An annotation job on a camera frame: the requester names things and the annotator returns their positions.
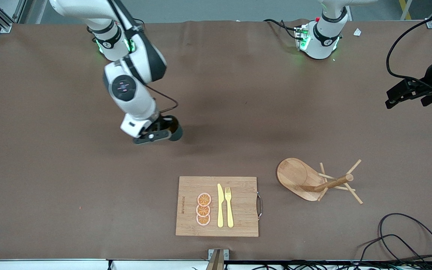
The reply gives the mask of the dark teal cup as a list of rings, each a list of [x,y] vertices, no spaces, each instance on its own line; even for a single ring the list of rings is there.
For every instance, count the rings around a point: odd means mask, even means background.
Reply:
[[[168,140],[178,141],[182,138],[183,130],[179,123],[179,120],[173,115],[163,116],[163,130],[166,131],[168,135]]]

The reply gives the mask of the wooden mug rack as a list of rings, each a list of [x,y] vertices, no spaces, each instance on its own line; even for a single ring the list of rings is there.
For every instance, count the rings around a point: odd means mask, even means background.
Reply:
[[[329,189],[340,189],[350,192],[359,204],[363,204],[356,190],[349,185],[354,179],[353,171],[361,162],[357,160],[343,176],[335,178],[325,173],[322,163],[319,172],[300,159],[287,158],[278,164],[276,176],[283,187],[306,201],[321,201]]]

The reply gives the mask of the brown table mat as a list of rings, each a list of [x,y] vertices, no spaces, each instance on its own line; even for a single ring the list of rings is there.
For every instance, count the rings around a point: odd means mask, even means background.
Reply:
[[[350,22],[327,60],[265,22],[146,24],[168,63],[151,85],[179,102],[184,134],[145,145],[120,130],[84,25],[14,25],[0,36],[0,259],[351,260],[386,214],[432,230],[432,106],[385,106],[387,52],[413,24]],[[335,178],[360,159],[363,204],[295,195],[276,176],[287,158]],[[177,236],[180,176],[256,177],[259,236]]]

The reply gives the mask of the yellow plastic knife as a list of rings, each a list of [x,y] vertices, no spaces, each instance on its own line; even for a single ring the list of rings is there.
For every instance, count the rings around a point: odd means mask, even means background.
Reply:
[[[218,228],[222,228],[224,226],[224,217],[223,217],[223,202],[225,200],[225,194],[223,192],[223,188],[220,183],[217,184],[218,190],[218,216],[217,216],[217,226]]]

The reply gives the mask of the yellow plastic fork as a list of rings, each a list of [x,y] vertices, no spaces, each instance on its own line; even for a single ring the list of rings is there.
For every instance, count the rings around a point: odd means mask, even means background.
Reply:
[[[233,228],[234,227],[234,218],[233,218],[233,209],[232,209],[232,205],[231,205],[231,199],[233,197],[232,197],[230,187],[225,187],[224,196],[225,196],[226,206],[227,206],[227,226],[229,228]]]

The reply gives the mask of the bamboo cutting board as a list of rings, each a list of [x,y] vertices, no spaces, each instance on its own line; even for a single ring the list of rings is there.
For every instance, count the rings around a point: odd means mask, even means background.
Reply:
[[[218,189],[230,187],[234,227],[227,226],[227,202],[223,202],[223,227],[218,228]],[[197,196],[203,192],[211,195],[211,222],[200,226],[196,221]],[[181,176],[178,186],[178,208],[175,221],[177,236],[198,237],[258,237],[259,213],[257,210],[256,177]]]

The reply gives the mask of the metal mount bracket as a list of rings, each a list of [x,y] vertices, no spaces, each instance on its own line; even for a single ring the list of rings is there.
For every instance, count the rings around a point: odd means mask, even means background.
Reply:
[[[227,270],[226,261],[229,257],[229,249],[209,249],[206,270]]]

